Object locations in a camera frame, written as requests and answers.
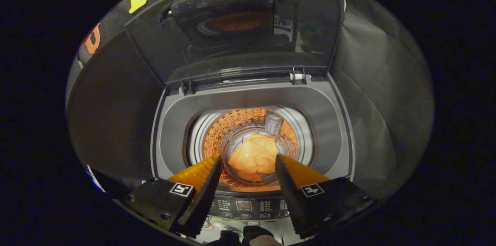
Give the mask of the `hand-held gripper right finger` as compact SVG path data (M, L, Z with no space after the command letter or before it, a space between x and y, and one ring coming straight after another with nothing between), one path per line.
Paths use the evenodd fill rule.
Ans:
M336 233L375 207L374 198L348 178L329 179L285 155L276 156L275 172L301 239Z

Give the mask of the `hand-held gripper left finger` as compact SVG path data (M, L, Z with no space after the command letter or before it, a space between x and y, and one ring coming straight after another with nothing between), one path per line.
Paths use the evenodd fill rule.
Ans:
M222 171L222 157L215 155L168 179L144 182L124 197L124 205L162 231L195 238L209 214Z

